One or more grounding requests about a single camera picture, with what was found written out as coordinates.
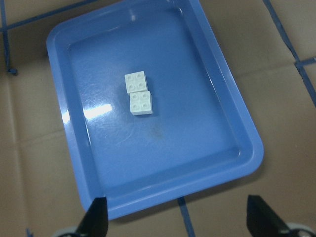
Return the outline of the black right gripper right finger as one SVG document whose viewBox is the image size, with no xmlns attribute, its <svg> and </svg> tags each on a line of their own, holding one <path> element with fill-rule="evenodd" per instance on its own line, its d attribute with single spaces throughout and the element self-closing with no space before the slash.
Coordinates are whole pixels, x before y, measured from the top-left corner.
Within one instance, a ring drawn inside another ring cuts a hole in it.
<svg viewBox="0 0 316 237">
<path fill-rule="evenodd" d="M 253 237 L 294 236 L 285 222 L 257 195 L 247 198 L 246 225 Z"/>
</svg>

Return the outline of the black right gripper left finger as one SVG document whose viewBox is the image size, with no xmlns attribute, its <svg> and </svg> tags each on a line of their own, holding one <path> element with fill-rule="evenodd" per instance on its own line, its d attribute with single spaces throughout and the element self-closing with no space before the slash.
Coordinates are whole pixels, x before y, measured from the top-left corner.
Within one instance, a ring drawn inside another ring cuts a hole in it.
<svg viewBox="0 0 316 237">
<path fill-rule="evenodd" d="M 97 197 L 75 230 L 75 234 L 77 237 L 105 237 L 108 226 L 107 199 Z"/>
</svg>

